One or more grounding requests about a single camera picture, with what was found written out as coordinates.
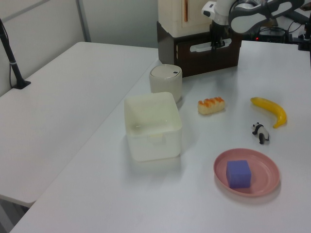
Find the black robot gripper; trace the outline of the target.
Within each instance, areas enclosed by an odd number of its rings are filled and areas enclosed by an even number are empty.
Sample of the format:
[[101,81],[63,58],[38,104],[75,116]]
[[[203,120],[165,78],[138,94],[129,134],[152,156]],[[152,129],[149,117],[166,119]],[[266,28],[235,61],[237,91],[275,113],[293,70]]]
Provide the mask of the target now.
[[215,51],[218,48],[221,48],[225,45],[224,39],[230,37],[228,25],[221,25],[212,21],[210,26],[211,34],[211,50]]

